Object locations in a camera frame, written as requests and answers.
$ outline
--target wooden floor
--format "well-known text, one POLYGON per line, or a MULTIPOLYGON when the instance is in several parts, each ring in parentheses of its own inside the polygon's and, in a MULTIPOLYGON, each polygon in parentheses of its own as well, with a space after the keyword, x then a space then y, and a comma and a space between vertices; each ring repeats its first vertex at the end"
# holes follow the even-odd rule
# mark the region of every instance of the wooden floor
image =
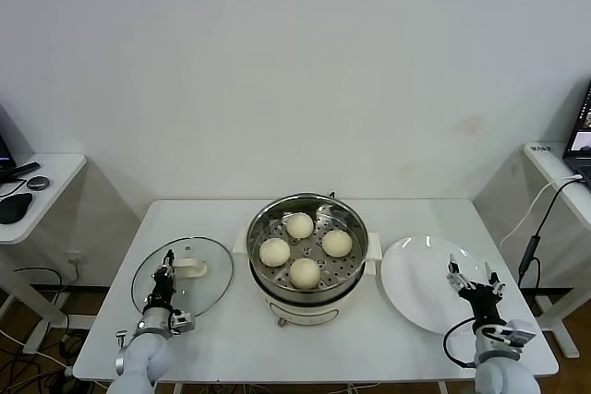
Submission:
MULTIPOLYGON (((100 294, 86 294, 76 293, 70 296, 64 309, 70 314, 86 314, 93 315, 99 311, 101 303, 103 302, 103 295, 100 294)), ((39 317, 29 310, 27 306, 21 303, 14 303, 10 310, 6 313, 4 318, 0 321, 0 328, 6 333, 12 335, 18 340, 23 340, 30 329, 36 324, 39 317)), ((581 358, 579 359, 565 359, 562 357, 560 349, 551 335, 547 335, 550 346, 554 350, 561 367, 560 372, 552 377, 540 378, 539 382, 544 394, 580 394, 591 392, 591 302, 584 305, 578 311, 573 313, 566 319, 565 324, 567 329, 571 332, 579 351, 581 358)), ((43 346, 48 346, 57 343, 62 338, 63 331, 52 330, 47 335, 43 346)), ((106 340, 114 340, 113 337, 105 338, 106 340)), ((8 352, 16 352, 18 346, 0 336, 0 350, 8 352)), ((63 361, 57 352, 57 347, 51 347, 45 351, 54 358, 63 361)), ((9 381, 8 367, 3 365, 10 362, 12 356, 0 352, 0 392, 5 392, 9 381)), ((42 372, 54 369, 57 364, 49 361, 41 356, 34 358, 26 358, 25 360, 32 360, 41 366, 42 372)), ((15 370, 18 371, 24 364, 17 364, 15 370)), ((13 380, 13 385, 19 381, 24 381, 37 374, 36 368, 29 367, 17 379, 13 380)), ((471 389, 471 384, 466 382, 448 382, 448 390, 450 394, 464 394, 474 392, 471 389)), ((299 394, 299 393, 315 393, 328 394, 332 391, 343 389, 344 385, 266 385, 262 388, 247 388, 247 394, 260 394, 269 392, 273 394, 299 394)), ((18 388, 12 391, 12 394, 17 392, 18 388)), ((38 393, 36 384, 29 385, 18 391, 23 394, 38 393)), ((42 392, 49 392, 47 388, 42 387, 42 392)), ((157 392, 160 394, 172 394, 172 385, 159 385, 157 392)), ((185 394, 245 394, 243 386, 215 386, 207 390, 207 386, 203 385, 188 385, 185 386, 183 392, 185 394)), ((420 384, 382 384, 374 388, 360 389, 361 394, 439 394, 439 388, 436 383, 420 383, 420 384)), ((104 393, 104 389, 95 386, 94 393, 104 393)))

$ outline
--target white plate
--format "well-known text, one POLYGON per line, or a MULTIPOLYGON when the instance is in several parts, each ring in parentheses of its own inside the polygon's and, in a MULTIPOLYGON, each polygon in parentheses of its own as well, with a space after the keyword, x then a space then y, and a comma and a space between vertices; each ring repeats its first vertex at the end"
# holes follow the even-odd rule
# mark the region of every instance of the white plate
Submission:
POLYGON ((450 254, 471 281, 486 281, 484 263, 447 240, 414 236, 392 245, 381 261, 381 282, 393 305, 408 320, 445 334, 473 316, 470 304, 447 282, 450 254))

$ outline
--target pot lid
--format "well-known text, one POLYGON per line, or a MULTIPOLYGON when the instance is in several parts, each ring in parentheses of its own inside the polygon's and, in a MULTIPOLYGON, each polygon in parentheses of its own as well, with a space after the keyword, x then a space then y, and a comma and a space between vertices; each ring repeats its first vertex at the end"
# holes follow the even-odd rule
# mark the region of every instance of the pot lid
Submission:
POLYGON ((172 249, 175 262, 198 264, 197 267, 175 267, 176 293, 174 308, 198 316, 212 308, 227 291, 234 277, 234 261, 225 247, 207 237, 176 239, 153 252, 136 271, 131 284, 131 298, 138 311, 143 310, 147 297, 154 288, 152 275, 172 249), (184 277, 189 274, 200 277, 184 277))

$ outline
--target white table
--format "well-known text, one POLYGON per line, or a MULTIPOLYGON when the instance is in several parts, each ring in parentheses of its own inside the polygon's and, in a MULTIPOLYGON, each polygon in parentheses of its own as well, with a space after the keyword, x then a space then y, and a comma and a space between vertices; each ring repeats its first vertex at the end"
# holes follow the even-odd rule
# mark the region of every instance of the white table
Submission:
MULTIPOLYGON (((111 290, 74 366, 82 379, 115 378, 115 333, 133 328, 139 312, 130 286, 143 260, 167 242, 203 235, 231 249, 240 230, 265 201, 158 201, 139 227, 111 290)), ((447 238, 495 268, 507 290, 500 303, 506 319, 536 324, 524 298, 469 200, 349 200, 383 249, 411 234, 447 238)), ((326 325, 277 327, 247 269, 235 257, 235 280, 225 297, 203 316, 195 331, 171 339, 174 362, 168 382, 328 383, 452 380, 474 377, 449 362, 442 336, 407 321, 387 301, 375 277, 364 276, 342 313, 326 325)), ((447 284, 447 281, 434 283, 447 284)), ((451 339, 452 352, 471 360, 470 333, 451 339)), ((558 371, 541 331, 527 345, 523 362, 537 376, 558 371)))
MULTIPOLYGON (((565 145, 562 143, 528 143, 524 146, 524 153, 544 178, 551 182, 573 175, 573 170, 562 161, 564 147, 565 145)), ((564 183, 553 184, 553 187, 558 190, 564 183)), ((586 229, 591 230, 591 193, 589 189, 581 184, 568 185, 562 190, 561 197, 586 229)), ((536 297, 538 306, 544 312, 537 318, 537 323, 543 330, 551 331, 554 334, 565 357, 578 358, 581 354, 562 320, 589 299, 591 299, 591 283, 577 286, 556 304, 552 304, 545 295, 536 297)))
MULTIPOLYGON (((82 154, 16 155, 15 159, 18 166, 32 161, 41 165, 39 170, 21 175, 19 178, 29 179, 36 175, 44 175, 50 179, 51 183, 42 191, 30 191, 25 185, 19 189, 16 194, 31 192, 33 200, 25 217, 20 221, 9 225, 0 225, 0 245, 17 245, 24 241, 86 163, 86 158, 82 154)), ((9 192, 15 186, 16 184, 2 186, 0 194, 9 192)), ((0 308, 0 316, 17 298, 44 319, 31 333, 25 352, 32 352, 39 346, 48 326, 65 324, 66 315, 59 308, 66 301, 66 294, 63 294, 55 304, 48 302, 2 261, 0 261, 0 287, 10 294, 0 308)), ((87 320, 85 318, 82 323, 88 324, 87 320)), ((81 327, 78 321, 76 323, 77 327, 81 327)))

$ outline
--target steamed bun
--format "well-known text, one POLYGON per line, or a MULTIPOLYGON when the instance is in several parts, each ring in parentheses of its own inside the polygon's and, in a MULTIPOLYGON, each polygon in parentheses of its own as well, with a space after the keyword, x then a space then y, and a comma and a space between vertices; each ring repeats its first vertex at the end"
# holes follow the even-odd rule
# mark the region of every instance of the steamed bun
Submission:
POLYGON ((345 257, 352 248, 353 240, 345 231, 330 231, 322 237, 322 249, 331 257, 345 257))
POLYGON ((320 283, 320 267, 309 258, 299 258, 289 269, 289 281, 298 290, 311 290, 320 283))
POLYGON ((295 239, 306 239, 314 232, 314 221, 303 212, 297 212, 287 218, 287 233, 295 239))
POLYGON ((260 261, 271 268, 284 265, 290 256, 289 245, 283 239, 265 240, 259 248, 260 261))

